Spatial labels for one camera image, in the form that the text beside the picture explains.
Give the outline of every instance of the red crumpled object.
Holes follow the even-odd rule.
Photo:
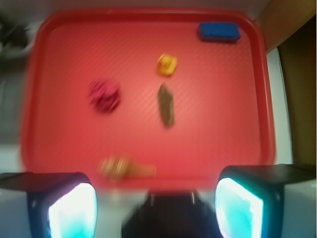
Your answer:
[[[120,85],[111,80],[98,80],[90,83],[90,103],[104,113],[112,112],[121,100]]]

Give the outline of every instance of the brown object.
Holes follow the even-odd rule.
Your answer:
[[[167,127],[174,125],[174,102],[173,95],[168,91],[164,84],[158,91],[159,111],[164,124]]]
[[[137,163],[127,156],[111,157],[103,160],[99,171],[102,175],[111,179],[123,179],[126,177],[153,177],[156,167]]]
[[[316,14],[316,0],[271,0],[256,19],[266,52],[285,41]]]
[[[316,16],[278,47],[294,164],[316,165]]]

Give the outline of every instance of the yellow object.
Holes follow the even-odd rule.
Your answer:
[[[161,55],[158,60],[158,72],[165,76],[171,76],[177,66],[177,58],[167,54]]]

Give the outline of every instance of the orange object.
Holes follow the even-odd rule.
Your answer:
[[[111,157],[103,160],[99,171],[102,175],[111,179],[122,179],[126,177],[153,177],[156,174],[156,167],[143,165],[130,159],[129,157]]]

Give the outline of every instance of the blue block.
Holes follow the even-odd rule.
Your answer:
[[[203,41],[237,42],[240,39],[238,25],[226,22],[199,24],[199,35]]]

